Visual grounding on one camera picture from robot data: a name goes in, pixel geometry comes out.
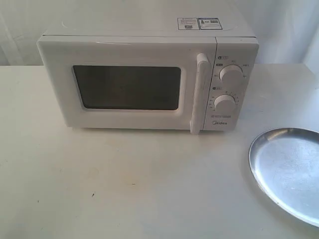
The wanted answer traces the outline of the white microwave oven body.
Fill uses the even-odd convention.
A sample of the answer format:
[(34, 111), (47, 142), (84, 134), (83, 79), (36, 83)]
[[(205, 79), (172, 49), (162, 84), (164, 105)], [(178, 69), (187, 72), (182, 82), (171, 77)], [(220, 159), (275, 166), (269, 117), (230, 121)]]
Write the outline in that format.
[[(211, 83), (209, 87), (209, 95), (207, 99), (206, 114), (204, 121), (205, 131), (226, 131), (235, 128), (239, 113), (244, 101), (245, 92), (248, 86), (251, 71), (253, 69), (255, 58), (258, 52), (259, 44), (256, 37), (252, 36), (245, 27), (239, 31), (235, 30), (179, 30), (176, 27), (173, 31), (165, 28), (162, 31), (146, 31), (146, 30), (128, 30), (108, 31), (104, 35), (96, 34), (53, 34), (45, 35), (53, 36), (84, 36), (84, 37), (180, 37), (180, 38), (199, 38), (214, 37), (217, 41), (217, 50), (215, 61), (213, 63), (213, 71)], [(244, 78), (237, 83), (222, 83), (219, 79), (219, 73), (222, 68), (227, 65), (237, 65), (242, 71)], [(214, 107), (214, 100), (220, 95), (231, 95), (236, 104), (236, 108), (231, 112), (218, 112)]]

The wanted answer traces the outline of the white printed warning label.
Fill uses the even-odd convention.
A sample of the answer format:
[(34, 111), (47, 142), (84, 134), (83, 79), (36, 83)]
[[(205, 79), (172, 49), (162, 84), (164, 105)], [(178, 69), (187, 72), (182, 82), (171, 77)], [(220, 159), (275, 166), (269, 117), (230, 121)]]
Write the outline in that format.
[(222, 30), (219, 18), (178, 18), (177, 25), (179, 30)]

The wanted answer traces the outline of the lower white control knob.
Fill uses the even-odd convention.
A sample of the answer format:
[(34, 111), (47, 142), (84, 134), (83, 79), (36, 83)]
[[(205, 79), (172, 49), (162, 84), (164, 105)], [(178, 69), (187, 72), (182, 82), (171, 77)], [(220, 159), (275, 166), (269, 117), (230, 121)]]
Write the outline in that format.
[(231, 112), (236, 108), (236, 104), (231, 95), (220, 95), (214, 100), (214, 107), (218, 112)]

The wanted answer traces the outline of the white control knob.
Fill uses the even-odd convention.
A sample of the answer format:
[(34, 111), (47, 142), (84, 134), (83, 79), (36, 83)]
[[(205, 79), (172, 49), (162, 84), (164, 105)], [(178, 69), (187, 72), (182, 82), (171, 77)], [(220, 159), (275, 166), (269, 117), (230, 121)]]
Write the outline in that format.
[(219, 79), (222, 83), (237, 83), (244, 78), (242, 69), (237, 65), (227, 65), (221, 69)]
[(220, 95), (214, 100), (214, 107), (218, 112), (231, 112), (236, 108), (236, 104), (231, 95)]

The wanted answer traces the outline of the upper white control knob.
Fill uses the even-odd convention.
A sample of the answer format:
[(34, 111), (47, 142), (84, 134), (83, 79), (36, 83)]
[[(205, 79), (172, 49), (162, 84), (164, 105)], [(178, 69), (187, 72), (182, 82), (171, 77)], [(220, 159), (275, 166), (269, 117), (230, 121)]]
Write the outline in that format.
[(227, 65), (221, 69), (219, 79), (222, 83), (237, 83), (244, 78), (242, 69), (237, 65)]

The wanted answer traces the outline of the round steel tray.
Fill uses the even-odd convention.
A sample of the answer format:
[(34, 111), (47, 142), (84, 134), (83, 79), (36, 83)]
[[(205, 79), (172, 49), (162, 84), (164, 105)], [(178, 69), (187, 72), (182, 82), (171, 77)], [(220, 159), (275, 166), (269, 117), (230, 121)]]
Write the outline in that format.
[(249, 166), (262, 192), (295, 218), (319, 225), (319, 134), (277, 128), (251, 143)]

